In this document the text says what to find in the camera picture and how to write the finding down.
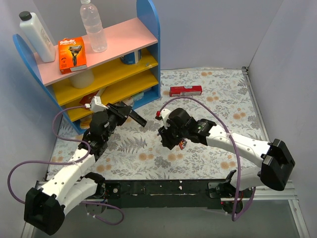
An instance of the yellow shelf board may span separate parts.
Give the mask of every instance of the yellow shelf board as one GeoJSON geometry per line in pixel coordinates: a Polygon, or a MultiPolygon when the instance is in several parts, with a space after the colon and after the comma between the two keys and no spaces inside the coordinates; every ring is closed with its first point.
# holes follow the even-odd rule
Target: yellow shelf board
{"type": "MultiPolygon", "coordinates": [[[[104,93],[101,95],[101,101],[105,105],[108,103],[116,103],[157,84],[157,79],[154,77],[151,71],[147,70],[107,87],[104,93]]],[[[70,108],[79,106],[79,101],[80,99],[72,101],[66,104],[66,107],[70,108]]],[[[71,121],[76,121],[92,113],[92,111],[83,108],[72,109],[68,111],[71,121]]]]}
{"type": "Polygon", "coordinates": [[[147,49],[142,49],[142,58],[137,64],[124,64],[120,59],[114,59],[92,68],[95,81],[89,87],[83,89],[74,88],[67,78],[54,83],[53,90],[58,104],[63,106],[157,65],[158,62],[150,52],[147,49]]]}

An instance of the robotic arm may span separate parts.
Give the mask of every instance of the robotic arm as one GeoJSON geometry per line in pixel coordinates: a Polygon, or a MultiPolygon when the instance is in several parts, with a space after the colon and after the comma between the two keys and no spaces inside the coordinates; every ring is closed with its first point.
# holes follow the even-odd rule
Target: robotic arm
{"type": "MultiPolygon", "coordinates": [[[[163,109],[157,119],[162,119],[164,126],[158,132],[162,137],[162,145],[170,150],[183,139],[194,143],[217,147],[234,153],[233,145],[224,129],[215,122],[200,119],[196,121],[182,109],[172,112],[163,109]]],[[[258,141],[232,133],[240,155],[256,166],[241,172],[240,191],[249,187],[266,185],[271,189],[282,191],[295,166],[295,162],[281,140],[273,142],[258,141]]],[[[234,194],[237,184],[237,173],[231,171],[226,181],[215,187],[218,195],[234,194]]]]}
{"type": "Polygon", "coordinates": [[[108,195],[105,178],[96,173],[85,175],[85,171],[104,153],[115,128],[123,125],[129,116],[141,126],[147,123],[131,106],[105,106],[99,97],[94,97],[92,103],[86,107],[95,112],[90,128],[83,136],[83,140],[91,147],[90,154],[81,162],[75,163],[88,152],[86,144],[79,144],[69,160],[74,162],[72,165],[63,167],[42,187],[31,188],[26,194],[24,220],[48,235],[54,234],[63,224],[67,213],[87,197],[108,195]]]}

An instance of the black bottle cap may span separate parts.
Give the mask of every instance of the black bottle cap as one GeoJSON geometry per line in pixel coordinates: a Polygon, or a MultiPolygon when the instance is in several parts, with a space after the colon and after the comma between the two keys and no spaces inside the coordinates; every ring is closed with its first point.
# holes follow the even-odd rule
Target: black bottle cap
{"type": "Polygon", "coordinates": [[[29,11],[23,11],[19,14],[19,17],[21,18],[22,21],[27,21],[32,18],[32,15],[29,11]]]}

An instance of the floral tablecloth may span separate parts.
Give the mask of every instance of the floral tablecloth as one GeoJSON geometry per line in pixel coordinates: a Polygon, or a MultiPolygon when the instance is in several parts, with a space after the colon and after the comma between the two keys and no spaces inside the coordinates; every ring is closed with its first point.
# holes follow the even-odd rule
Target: floral tablecloth
{"type": "MultiPolygon", "coordinates": [[[[212,179],[225,178],[236,168],[235,155],[218,148],[188,142],[184,150],[162,147],[158,129],[162,122],[154,119],[156,111],[170,99],[169,87],[201,85],[203,93],[194,96],[219,115],[231,131],[262,139],[259,120],[240,70],[189,70],[162,71],[161,98],[136,110],[148,123],[145,128],[128,118],[118,126],[108,142],[108,148],[98,161],[88,169],[106,179],[212,179]]],[[[167,108],[183,107],[195,119],[210,119],[209,113],[191,100],[175,100],[167,108]]],[[[81,138],[62,120],[59,134],[69,138],[81,138]]],[[[77,144],[57,140],[52,161],[66,162],[77,144]]],[[[242,168],[253,166],[245,159],[242,168]]],[[[61,166],[50,165],[47,179],[52,178],[61,166]]]]}

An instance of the red toothpaste box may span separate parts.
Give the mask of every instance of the red toothpaste box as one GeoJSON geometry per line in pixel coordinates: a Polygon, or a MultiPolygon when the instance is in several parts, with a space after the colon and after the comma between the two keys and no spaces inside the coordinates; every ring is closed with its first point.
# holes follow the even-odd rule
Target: red toothpaste box
{"type": "Polygon", "coordinates": [[[201,95],[202,92],[203,89],[201,86],[171,87],[169,90],[169,96],[201,95]]]}

